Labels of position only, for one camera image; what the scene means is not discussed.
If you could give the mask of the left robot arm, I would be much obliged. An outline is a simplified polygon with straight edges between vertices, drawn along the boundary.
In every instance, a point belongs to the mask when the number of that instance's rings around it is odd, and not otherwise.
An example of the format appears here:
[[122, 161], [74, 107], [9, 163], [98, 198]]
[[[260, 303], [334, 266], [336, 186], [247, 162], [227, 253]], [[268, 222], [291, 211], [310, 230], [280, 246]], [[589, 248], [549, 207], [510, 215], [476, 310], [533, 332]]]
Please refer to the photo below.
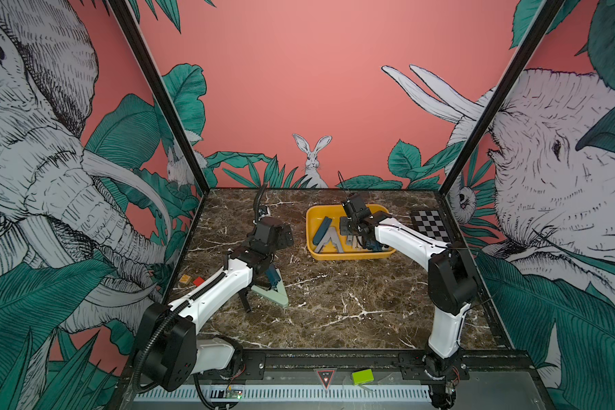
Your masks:
[[224, 337], [201, 339], [201, 329], [235, 295], [247, 309], [254, 278], [268, 271], [277, 251], [293, 244], [288, 223], [262, 217], [239, 246], [224, 254], [214, 275], [169, 304], [148, 307], [133, 345], [133, 392], [158, 386], [174, 391], [191, 375], [230, 367], [235, 345]]

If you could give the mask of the mint green pliers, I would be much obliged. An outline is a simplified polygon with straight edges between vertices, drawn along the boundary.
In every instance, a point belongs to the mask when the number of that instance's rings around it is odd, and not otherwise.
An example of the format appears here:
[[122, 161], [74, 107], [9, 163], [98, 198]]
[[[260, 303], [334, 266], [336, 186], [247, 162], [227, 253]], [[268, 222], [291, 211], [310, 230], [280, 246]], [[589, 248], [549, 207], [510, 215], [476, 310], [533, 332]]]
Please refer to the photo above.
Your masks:
[[285, 285], [283, 280], [277, 283], [275, 288], [271, 288], [270, 290], [265, 290], [258, 285], [253, 285], [251, 290], [256, 293], [256, 295], [267, 299], [270, 302], [273, 302], [280, 307], [287, 308], [289, 306], [289, 297], [285, 290]]

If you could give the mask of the yellow plastic storage tray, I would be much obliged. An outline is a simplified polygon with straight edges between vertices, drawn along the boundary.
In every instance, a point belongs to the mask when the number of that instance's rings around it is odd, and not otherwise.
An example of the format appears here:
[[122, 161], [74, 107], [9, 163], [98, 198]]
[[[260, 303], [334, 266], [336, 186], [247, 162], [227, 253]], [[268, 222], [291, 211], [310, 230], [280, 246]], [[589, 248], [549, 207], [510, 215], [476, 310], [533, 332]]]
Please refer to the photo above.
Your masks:
[[[343, 246], [343, 254], [338, 254], [333, 245], [326, 246], [322, 253], [316, 253], [316, 246], [312, 240], [319, 228], [322, 220], [326, 217], [332, 218], [331, 227], [338, 230], [339, 238]], [[306, 213], [306, 238], [307, 250], [317, 261], [349, 261], [349, 260], [371, 260], [389, 258], [396, 253], [396, 250], [383, 247], [381, 251], [362, 249], [354, 237], [346, 236], [339, 230], [339, 221], [347, 218], [342, 205], [318, 205], [307, 210]]]

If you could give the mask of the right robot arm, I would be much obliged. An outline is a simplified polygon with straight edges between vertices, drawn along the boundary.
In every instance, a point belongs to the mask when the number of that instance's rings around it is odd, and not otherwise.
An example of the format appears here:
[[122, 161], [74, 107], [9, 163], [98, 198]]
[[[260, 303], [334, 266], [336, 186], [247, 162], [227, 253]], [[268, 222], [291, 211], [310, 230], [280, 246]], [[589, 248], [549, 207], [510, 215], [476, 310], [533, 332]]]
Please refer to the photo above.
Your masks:
[[435, 307], [428, 350], [441, 360], [453, 357], [478, 295], [478, 275], [466, 248], [427, 237], [384, 211], [372, 212], [359, 194], [349, 195], [342, 205], [348, 227], [361, 237], [364, 248], [388, 246], [425, 268], [428, 295]]

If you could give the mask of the grey pliers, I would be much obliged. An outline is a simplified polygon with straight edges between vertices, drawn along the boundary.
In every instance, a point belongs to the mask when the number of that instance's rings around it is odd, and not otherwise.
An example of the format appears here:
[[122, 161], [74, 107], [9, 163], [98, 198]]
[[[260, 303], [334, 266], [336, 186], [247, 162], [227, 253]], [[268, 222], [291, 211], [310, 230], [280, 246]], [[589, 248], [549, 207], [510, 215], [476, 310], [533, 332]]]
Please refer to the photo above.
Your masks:
[[315, 252], [322, 253], [328, 245], [333, 245], [338, 254], [343, 254], [343, 246], [339, 238], [338, 230], [335, 227], [328, 228], [321, 241], [316, 245]]

